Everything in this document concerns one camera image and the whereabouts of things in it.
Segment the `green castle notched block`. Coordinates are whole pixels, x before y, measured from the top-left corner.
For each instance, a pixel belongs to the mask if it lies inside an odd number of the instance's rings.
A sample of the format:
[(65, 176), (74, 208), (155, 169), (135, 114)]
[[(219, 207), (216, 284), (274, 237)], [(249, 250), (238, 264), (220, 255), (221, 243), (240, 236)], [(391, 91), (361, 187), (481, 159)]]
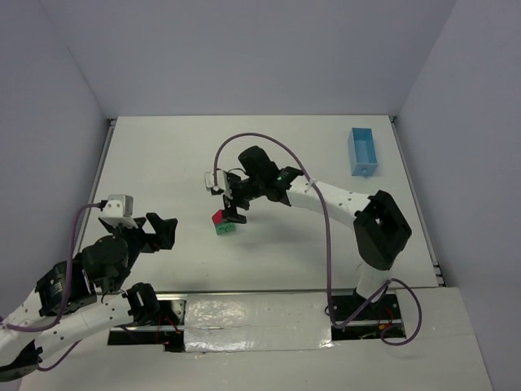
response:
[(236, 231), (236, 226), (233, 222), (223, 222), (215, 225), (217, 235), (226, 235)]

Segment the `red triangular prism block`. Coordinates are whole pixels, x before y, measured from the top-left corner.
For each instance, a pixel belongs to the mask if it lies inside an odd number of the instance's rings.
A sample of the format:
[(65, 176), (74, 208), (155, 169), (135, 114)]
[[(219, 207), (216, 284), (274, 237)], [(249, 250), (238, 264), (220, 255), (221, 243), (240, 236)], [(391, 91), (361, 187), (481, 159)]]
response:
[(227, 220), (224, 215), (224, 210), (219, 209), (212, 215), (212, 223), (217, 226), (226, 223)]

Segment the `blue plastic box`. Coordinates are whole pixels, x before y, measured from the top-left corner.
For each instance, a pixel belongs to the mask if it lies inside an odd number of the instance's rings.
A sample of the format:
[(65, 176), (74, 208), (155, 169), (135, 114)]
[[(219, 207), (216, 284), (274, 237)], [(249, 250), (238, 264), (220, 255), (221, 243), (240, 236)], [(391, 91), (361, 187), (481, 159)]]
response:
[(348, 136), (348, 157), (352, 176), (371, 177), (378, 167), (371, 128), (352, 128)]

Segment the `green rectangular block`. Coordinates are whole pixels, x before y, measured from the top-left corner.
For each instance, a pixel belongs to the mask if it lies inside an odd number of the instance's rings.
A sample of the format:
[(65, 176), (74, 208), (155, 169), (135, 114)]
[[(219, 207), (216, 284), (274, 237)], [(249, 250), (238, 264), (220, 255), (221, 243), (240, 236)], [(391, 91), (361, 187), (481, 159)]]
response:
[(214, 225), (214, 227), (219, 231), (227, 231), (234, 230), (235, 224), (233, 222), (221, 222)]

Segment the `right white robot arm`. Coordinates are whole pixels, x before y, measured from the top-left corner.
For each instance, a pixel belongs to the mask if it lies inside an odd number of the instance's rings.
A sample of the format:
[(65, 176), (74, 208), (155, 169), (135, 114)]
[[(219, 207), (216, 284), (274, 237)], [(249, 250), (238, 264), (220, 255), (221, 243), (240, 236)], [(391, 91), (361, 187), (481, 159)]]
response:
[(364, 262), (355, 293), (371, 302), (379, 299), (377, 291), (383, 290), (396, 257), (412, 235), (409, 223), (389, 193), (347, 191), (313, 180), (301, 168), (279, 168), (258, 146), (242, 152), (239, 163), (244, 178), (218, 168), (211, 173), (210, 191), (222, 195), (224, 219), (246, 223), (246, 217), (238, 210), (248, 210), (253, 200), (265, 197), (274, 203), (320, 213), (325, 223), (334, 220), (352, 229)]

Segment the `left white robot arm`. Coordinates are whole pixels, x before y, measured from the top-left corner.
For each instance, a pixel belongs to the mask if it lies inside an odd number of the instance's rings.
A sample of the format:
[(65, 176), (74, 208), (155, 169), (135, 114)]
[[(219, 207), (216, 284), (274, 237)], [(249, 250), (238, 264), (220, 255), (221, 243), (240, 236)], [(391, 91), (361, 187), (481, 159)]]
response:
[(1, 380), (18, 380), (41, 370), (64, 347), (112, 327), (147, 325), (160, 302), (149, 283), (124, 288), (138, 257), (170, 250), (178, 220), (99, 217), (107, 235), (41, 277), (27, 299), (1, 321)]

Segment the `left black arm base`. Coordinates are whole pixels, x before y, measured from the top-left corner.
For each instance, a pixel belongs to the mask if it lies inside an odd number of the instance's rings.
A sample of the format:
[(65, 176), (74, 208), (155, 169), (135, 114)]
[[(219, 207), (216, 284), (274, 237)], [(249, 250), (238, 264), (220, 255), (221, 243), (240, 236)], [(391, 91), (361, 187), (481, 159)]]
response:
[(142, 326), (114, 327), (110, 330), (109, 346), (160, 346), (164, 351), (185, 351), (184, 328), (186, 297), (160, 294), (160, 310)]

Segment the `silver tape covered panel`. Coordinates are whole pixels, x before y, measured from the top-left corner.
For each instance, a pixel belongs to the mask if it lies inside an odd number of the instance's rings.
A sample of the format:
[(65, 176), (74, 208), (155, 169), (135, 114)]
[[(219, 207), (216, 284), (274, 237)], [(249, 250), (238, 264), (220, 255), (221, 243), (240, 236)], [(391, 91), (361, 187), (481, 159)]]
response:
[(192, 295), (186, 303), (189, 353), (301, 351), (333, 346), (320, 292)]

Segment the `aluminium rail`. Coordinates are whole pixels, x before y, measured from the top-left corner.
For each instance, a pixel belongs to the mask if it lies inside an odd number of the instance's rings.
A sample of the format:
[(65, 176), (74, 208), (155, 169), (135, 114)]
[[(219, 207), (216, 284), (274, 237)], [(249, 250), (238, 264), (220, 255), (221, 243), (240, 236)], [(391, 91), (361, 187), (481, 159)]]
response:
[(203, 290), (203, 291), (156, 291), (158, 297), (188, 297), (189, 295), (249, 295), (249, 294), (297, 294), (326, 293), (326, 289), (270, 289), (270, 290)]

